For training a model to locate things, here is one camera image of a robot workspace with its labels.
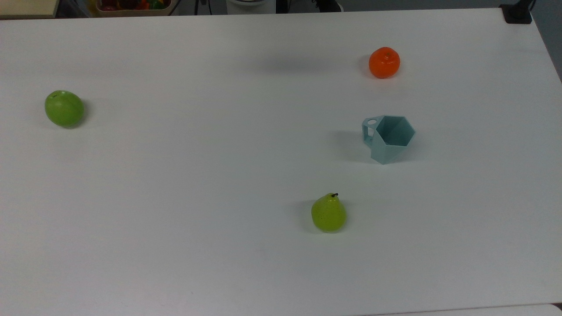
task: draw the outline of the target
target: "black object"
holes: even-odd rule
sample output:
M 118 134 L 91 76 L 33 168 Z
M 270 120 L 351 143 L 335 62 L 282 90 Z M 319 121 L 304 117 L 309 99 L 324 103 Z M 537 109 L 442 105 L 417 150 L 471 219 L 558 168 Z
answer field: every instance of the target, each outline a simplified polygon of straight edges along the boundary
M 316 2 L 316 7 L 320 9 L 320 12 L 342 12 L 342 8 L 336 0 L 312 0 L 312 2 Z
M 289 6 L 287 0 L 275 1 L 275 13 L 289 13 Z
M 509 24 L 531 24 L 531 10 L 536 0 L 520 0 L 516 4 L 501 4 L 500 8 L 504 13 L 504 19 Z

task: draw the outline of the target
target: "apple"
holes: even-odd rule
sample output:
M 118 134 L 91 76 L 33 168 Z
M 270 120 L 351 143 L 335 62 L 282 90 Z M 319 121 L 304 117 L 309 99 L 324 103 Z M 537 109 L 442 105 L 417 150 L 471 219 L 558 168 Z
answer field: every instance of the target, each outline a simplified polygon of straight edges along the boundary
M 84 116 L 84 104 L 74 93 L 57 90 L 45 99 L 45 113 L 58 126 L 70 127 Z

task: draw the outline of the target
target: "cup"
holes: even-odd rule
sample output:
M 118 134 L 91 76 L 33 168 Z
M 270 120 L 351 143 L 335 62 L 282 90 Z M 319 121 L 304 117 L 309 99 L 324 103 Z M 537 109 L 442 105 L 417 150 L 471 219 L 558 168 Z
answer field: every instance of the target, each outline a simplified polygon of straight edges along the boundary
M 405 151 L 416 133 L 404 116 L 366 118 L 362 128 L 363 142 L 371 148 L 371 158 L 383 165 Z

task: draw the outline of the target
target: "pear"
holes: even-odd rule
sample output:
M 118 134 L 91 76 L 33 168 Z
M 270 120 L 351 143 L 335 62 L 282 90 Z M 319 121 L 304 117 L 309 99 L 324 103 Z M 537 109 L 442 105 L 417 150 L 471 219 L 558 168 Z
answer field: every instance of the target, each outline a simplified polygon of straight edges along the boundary
M 325 233 L 334 233 L 345 224 L 346 208 L 337 193 L 328 193 L 312 205 L 312 221 Z

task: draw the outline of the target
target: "fruit basket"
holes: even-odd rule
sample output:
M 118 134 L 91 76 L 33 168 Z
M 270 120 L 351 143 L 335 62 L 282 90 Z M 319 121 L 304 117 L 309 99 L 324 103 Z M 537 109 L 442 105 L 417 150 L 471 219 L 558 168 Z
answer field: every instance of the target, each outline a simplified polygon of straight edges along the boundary
M 169 15 L 179 0 L 96 0 L 101 17 Z

